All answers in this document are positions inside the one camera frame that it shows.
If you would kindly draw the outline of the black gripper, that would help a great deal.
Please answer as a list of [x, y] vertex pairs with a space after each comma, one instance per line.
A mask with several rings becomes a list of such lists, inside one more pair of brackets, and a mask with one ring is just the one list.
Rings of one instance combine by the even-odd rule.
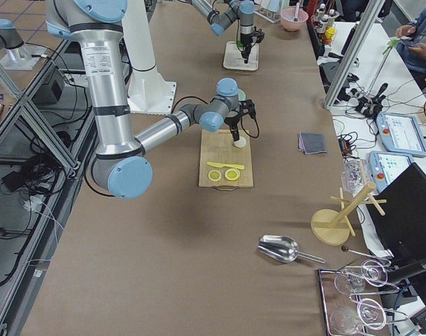
[[248, 63], [249, 53], [256, 43], [261, 43], [264, 39], [264, 32], [256, 26], [240, 26], [236, 40], [240, 40], [242, 48], [238, 49], [241, 52], [244, 64]]
[[232, 111], [232, 116], [227, 116], [225, 118], [225, 124], [229, 127], [233, 142], [239, 140], [238, 123], [244, 116], [250, 116], [251, 119], [256, 121], [255, 105], [251, 99], [240, 101], [239, 109], [237, 111]]

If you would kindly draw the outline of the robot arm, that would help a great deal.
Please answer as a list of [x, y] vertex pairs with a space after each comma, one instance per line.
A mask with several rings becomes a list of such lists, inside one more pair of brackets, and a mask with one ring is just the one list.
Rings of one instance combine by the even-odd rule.
[[228, 125], [243, 145], [237, 123], [253, 116], [237, 82], [221, 79], [208, 102], [179, 105], [175, 84], [159, 74], [143, 1], [47, 1], [50, 34], [79, 44], [99, 144], [93, 181], [112, 196], [133, 199], [152, 181], [145, 154], [192, 125], [209, 132]]
[[206, 18], [216, 36], [222, 35], [233, 23], [239, 21], [241, 47], [237, 48], [243, 62], [247, 64], [253, 47], [264, 39], [262, 29], [254, 25], [254, 1], [225, 1], [228, 8], [224, 13], [214, 9], [212, 4], [204, 0], [193, 0], [189, 3]]

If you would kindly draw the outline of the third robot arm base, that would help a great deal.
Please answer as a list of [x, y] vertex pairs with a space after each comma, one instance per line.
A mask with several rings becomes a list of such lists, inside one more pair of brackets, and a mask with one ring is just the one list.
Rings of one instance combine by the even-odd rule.
[[7, 19], [0, 19], [0, 50], [6, 51], [0, 61], [2, 67], [14, 71], [31, 71], [38, 61], [34, 55], [42, 53], [27, 45], [14, 24]]

